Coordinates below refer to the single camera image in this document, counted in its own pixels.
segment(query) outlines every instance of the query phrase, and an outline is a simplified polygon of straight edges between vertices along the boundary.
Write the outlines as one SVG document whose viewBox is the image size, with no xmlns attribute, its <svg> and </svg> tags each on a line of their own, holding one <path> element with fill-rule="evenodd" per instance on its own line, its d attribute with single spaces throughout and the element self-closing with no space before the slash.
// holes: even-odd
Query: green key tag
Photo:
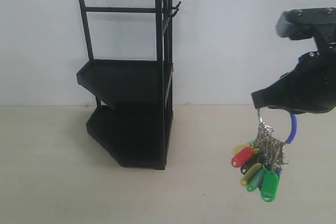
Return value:
<svg viewBox="0 0 336 224">
<path fill-rule="evenodd" d="M 258 173 L 251 179 L 248 183 L 246 189 L 247 191 L 254 191 L 258 188 L 259 184 L 262 182 L 265 172 L 267 171 L 266 168 L 262 168 Z"/>
<path fill-rule="evenodd" d="M 279 185 L 279 176 L 270 170 L 267 170 L 262 181 L 261 197 L 266 202 L 272 202 L 277 196 Z"/>
</svg>

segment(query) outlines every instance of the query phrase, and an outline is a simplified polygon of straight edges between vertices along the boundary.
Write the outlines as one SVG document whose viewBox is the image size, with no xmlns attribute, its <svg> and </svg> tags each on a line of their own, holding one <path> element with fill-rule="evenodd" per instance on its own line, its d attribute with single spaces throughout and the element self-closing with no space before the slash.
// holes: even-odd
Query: shelf tier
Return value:
<svg viewBox="0 0 336 224">
<path fill-rule="evenodd" d="M 121 113 L 108 106 L 95 109 L 87 122 L 88 133 L 123 167 L 164 170 L 172 127 L 172 112 Z"/>
<path fill-rule="evenodd" d="M 159 63 L 141 60 L 88 61 L 77 73 L 77 82 L 106 105 L 159 103 Z M 173 64 L 163 64 L 164 101 L 167 103 Z"/>
</svg>

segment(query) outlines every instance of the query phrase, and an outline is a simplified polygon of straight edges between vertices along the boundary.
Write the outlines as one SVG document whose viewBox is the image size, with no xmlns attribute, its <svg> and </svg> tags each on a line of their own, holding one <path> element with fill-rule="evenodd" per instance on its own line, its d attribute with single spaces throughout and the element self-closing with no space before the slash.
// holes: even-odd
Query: black metal frame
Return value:
<svg viewBox="0 0 336 224">
<path fill-rule="evenodd" d="M 173 0 L 155 0 L 155 8 L 124 8 L 124 7 L 91 7 L 85 5 L 85 0 L 79 0 L 79 7 L 81 12 L 81 18 L 84 28 L 84 35 L 86 40 L 86 46 L 88 51 L 89 62 L 94 62 L 94 55 L 91 44 L 91 37 L 89 31 L 87 12 L 108 12 L 108 13 L 152 13 L 155 14 L 156 21 L 156 63 L 157 71 L 159 76 L 158 81 L 158 101 L 159 101 L 159 121 L 162 127 L 161 143 L 163 143 L 164 152 L 164 164 L 166 164 L 167 149 L 170 137 L 169 133 L 165 133 L 165 115 L 166 113 L 173 113 L 173 83 L 172 83 L 172 73 L 169 76 L 167 90 L 165 90 L 164 80 L 164 64 L 173 64 L 172 58 L 172 18 L 179 11 L 178 5 L 172 5 Z M 101 100 L 96 96 L 97 107 L 101 106 Z"/>
</svg>

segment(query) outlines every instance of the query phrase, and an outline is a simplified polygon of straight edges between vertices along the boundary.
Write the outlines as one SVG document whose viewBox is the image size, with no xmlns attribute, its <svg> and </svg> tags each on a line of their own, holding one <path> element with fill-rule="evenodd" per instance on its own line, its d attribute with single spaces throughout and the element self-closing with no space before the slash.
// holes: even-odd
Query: black shelf rack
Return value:
<svg viewBox="0 0 336 224">
<path fill-rule="evenodd" d="M 124 167 L 164 170 L 173 121 L 173 0 L 154 0 L 154 8 L 90 7 L 78 0 L 89 61 L 77 82 L 96 97 L 88 133 Z M 95 59 L 87 12 L 152 13 L 156 60 Z"/>
</svg>

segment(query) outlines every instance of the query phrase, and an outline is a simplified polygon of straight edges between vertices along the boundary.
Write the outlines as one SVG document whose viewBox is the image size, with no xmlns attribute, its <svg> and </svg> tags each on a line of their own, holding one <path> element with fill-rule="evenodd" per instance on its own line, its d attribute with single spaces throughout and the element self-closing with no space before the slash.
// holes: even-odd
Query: beige floor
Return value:
<svg viewBox="0 0 336 224">
<path fill-rule="evenodd" d="M 278 197 L 248 193 L 232 149 L 252 106 L 176 106 L 165 171 L 119 167 L 86 133 L 93 108 L 0 108 L 0 223 L 334 223 L 336 112 L 299 116 Z M 277 137 L 286 112 L 263 111 Z"/>
</svg>

